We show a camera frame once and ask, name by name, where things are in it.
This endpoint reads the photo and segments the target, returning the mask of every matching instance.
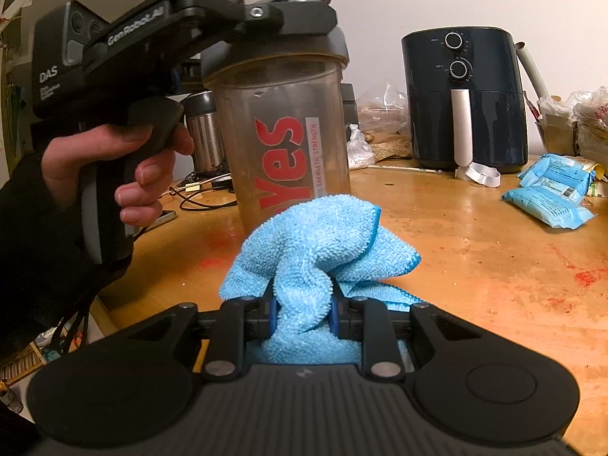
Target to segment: fingernail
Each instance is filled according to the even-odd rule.
[[[138,142],[147,139],[150,136],[152,130],[151,125],[127,127],[122,132],[122,138],[126,142]]]
[[[150,165],[146,166],[142,169],[141,174],[139,175],[139,183],[142,185],[151,184],[159,179],[162,175],[162,169],[158,165]]]
[[[139,199],[139,190],[136,188],[127,188],[116,194],[116,202],[120,206],[136,204]]]
[[[137,224],[139,222],[139,211],[132,207],[128,207],[127,209],[123,209],[120,212],[120,220],[123,223],[127,224]]]

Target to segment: air fryer knob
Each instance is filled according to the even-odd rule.
[[[469,76],[469,67],[463,60],[454,60],[450,64],[450,75],[456,80],[464,80]]]
[[[462,36],[460,36],[458,33],[446,34],[446,37],[444,38],[443,41],[445,42],[446,47],[448,47],[454,51],[460,50],[460,48],[462,48],[464,45]]]

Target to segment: blue packaged snack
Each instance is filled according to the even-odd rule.
[[[552,228],[576,229],[594,217],[580,206],[595,176],[593,171],[584,171],[582,164],[545,154],[519,176],[520,187],[509,190],[502,199]]]

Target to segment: air fryer handle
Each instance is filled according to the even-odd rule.
[[[473,123],[468,89],[452,89],[452,122],[454,123],[454,160],[458,166],[473,162]]]

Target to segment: camera lens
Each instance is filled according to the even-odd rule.
[[[101,34],[103,27],[98,21],[90,21],[89,24],[89,39],[95,38]]]
[[[82,33],[82,29],[84,27],[84,19],[82,18],[82,15],[80,14],[80,12],[74,12],[72,14],[72,18],[71,18],[70,22],[72,24],[72,30],[76,34]]]

